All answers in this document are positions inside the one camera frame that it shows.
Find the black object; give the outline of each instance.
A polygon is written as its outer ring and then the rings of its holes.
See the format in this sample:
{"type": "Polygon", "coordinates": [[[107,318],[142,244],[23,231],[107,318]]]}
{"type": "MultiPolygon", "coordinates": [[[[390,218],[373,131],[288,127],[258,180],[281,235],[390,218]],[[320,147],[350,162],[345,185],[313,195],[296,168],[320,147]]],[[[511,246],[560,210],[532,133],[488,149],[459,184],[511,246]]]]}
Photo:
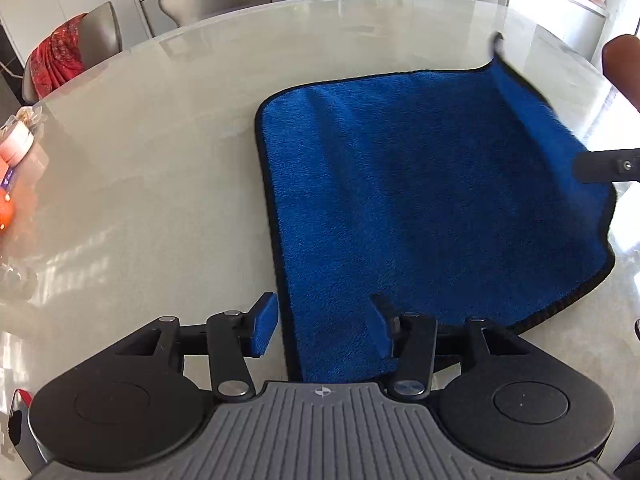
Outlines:
{"type": "Polygon", "coordinates": [[[486,320],[395,316],[398,369],[382,384],[271,382],[256,394],[244,356],[266,348],[273,300],[205,325],[161,317],[44,386],[29,421],[50,463],[35,480],[607,478],[593,462],[613,425],[604,391],[486,320]],[[199,353],[212,391],[181,374],[199,353]],[[432,392],[434,363],[451,358],[462,375],[432,392]]]}
{"type": "Polygon", "coordinates": [[[640,149],[579,153],[572,169],[585,183],[640,180],[640,149]]]}

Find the red cloth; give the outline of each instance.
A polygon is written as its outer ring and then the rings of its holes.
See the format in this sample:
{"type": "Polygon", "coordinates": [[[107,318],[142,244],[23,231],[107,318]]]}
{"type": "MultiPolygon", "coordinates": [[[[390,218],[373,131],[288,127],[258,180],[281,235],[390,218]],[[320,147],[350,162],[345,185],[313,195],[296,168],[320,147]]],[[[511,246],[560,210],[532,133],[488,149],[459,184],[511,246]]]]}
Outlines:
{"type": "Polygon", "coordinates": [[[39,99],[84,72],[78,50],[78,23],[84,16],[60,25],[31,53],[31,79],[39,99]]]}

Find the blue microfiber cloth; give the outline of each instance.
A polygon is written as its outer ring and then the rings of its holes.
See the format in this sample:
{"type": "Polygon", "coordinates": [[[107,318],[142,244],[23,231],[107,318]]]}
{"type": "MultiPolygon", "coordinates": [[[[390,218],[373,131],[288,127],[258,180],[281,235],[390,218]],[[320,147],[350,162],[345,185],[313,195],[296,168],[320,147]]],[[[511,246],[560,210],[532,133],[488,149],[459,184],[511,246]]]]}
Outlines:
{"type": "Polygon", "coordinates": [[[367,329],[374,293],[522,332],[613,267],[613,187],[574,179],[583,146],[498,54],[285,90],[256,137],[291,380],[394,369],[367,329]]]}

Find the round table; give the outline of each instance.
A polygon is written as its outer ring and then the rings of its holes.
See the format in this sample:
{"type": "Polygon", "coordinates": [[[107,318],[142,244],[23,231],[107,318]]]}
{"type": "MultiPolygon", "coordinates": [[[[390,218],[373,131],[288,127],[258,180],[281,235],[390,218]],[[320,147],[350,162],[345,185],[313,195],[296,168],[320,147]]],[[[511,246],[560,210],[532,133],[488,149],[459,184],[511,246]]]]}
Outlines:
{"type": "MultiPolygon", "coordinates": [[[[275,290],[254,140],[262,101],[315,81],[478,67],[496,30],[506,59],[587,146],[640,146],[638,114],[593,66],[516,12],[471,0],[240,10],[140,44],[44,99],[49,163],[15,190],[4,240],[3,256],[36,272],[37,288],[28,301],[0,300],[2,432],[15,388],[36,392],[156,317],[203,323],[275,290]]],[[[611,275],[526,335],[611,396],[607,468],[640,436],[639,186],[620,186],[611,275]]],[[[278,334],[250,368],[258,387],[286,376],[278,334]]],[[[204,359],[189,358],[186,375],[207,386],[204,359]]],[[[6,435],[0,471],[28,475],[6,435]]]]}

